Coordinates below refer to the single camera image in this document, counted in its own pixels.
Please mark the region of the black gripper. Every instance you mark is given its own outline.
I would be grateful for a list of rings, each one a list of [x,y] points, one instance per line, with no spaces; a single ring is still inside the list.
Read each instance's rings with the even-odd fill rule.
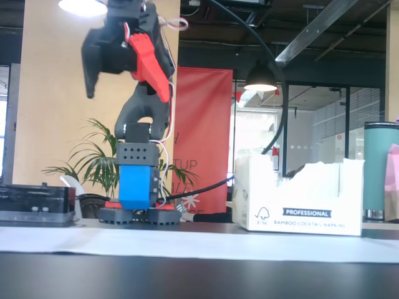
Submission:
[[[147,82],[163,103],[170,101],[167,78],[175,71],[169,50],[161,36],[156,6],[145,1],[109,1],[105,28],[90,29],[81,48],[87,98],[93,99],[95,85],[102,71],[102,47],[105,29],[105,71],[132,72],[140,82]],[[128,42],[125,33],[130,32]]]

